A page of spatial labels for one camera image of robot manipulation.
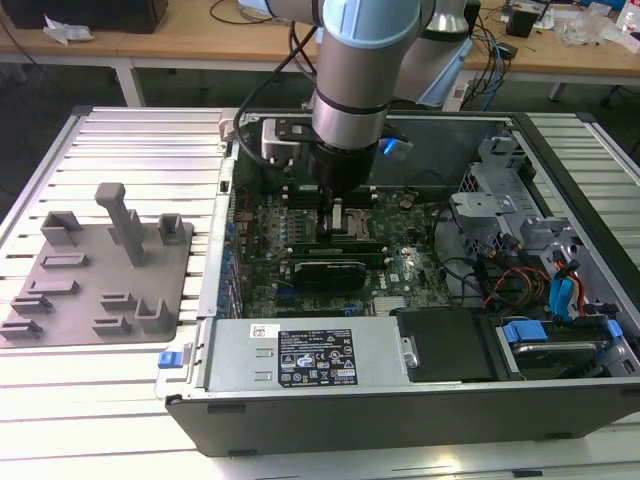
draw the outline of power supply label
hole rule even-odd
[[[289,387],[357,385],[351,330],[278,333],[278,383]]]

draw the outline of blue cable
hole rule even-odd
[[[495,40],[490,39],[489,37],[487,37],[487,40],[491,40],[491,43],[493,44],[493,48],[495,48],[496,50],[497,71],[495,73],[493,83],[491,84],[491,90],[490,90],[489,96],[485,100],[484,105],[482,105],[482,109],[481,109],[482,112],[486,111],[486,109],[489,108],[489,105],[491,105],[491,102],[496,96],[496,93],[498,93],[500,77],[502,74],[502,55],[500,54],[500,48],[498,47],[498,44],[495,42]]]

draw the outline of metal slotted platform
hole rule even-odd
[[[127,204],[143,222],[173,211],[195,225],[177,340],[192,338],[222,158],[218,119],[211,109],[72,117],[0,227],[0,319],[44,241],[46,212],[69,209],[83,223],[103,222],[91,199],[98,183],[113,179],[126,184]],[[206,458],[155,398],[165,346],[0,351],[2,478],[513,478],[528,469],[584,480],[637,478],[640,467],[640,416],[570,441]]]
[[[640,168],[597,123],[574,114],[529,114],[633,262],[640,266]],[[553,193],[536,180],[554,215]]]

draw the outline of plastic bag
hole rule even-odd
[[[562,23],[556,31],[566,46],[601,43],[605,40],[605,31],[613,25],[607,17],[609,7],[596,2],[580,12],[575,20]]]
[[[640,0],[627,2],[618,19],[618,25],[623,32],[640,32]]]
[[[56,22],[46,15],[44,16],[44,19],[47,22],[47,26],[43,29],[44,33],[63,45],[69,45],[69,40],[80,40],[86,42],[94,39],[89,27],[85,27],[84,25],[67,25],[66,23]]]

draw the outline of floor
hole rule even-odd
[[[0,71],[0,220],[11,208],[75,105],[122,106],[109,69],[26,67],[27,82],[16,84]],[[207,72],[206,90],[194,71],[142,70],[149,106],[233,107],[268,73]],[[609,87],[570,85],[558,103],[547,99],[550,84],[507,81],[490,110],[500,112],[590,112],[629,152],[640,137],[640,90],[621,91],[608,107],[599,102]],[[283,74],[255,102],[260,107],[297,107],[311,94],[300,74]],[[466,109],[478,109],[476,100]],[[640,149],[634,159],[640,162]]]

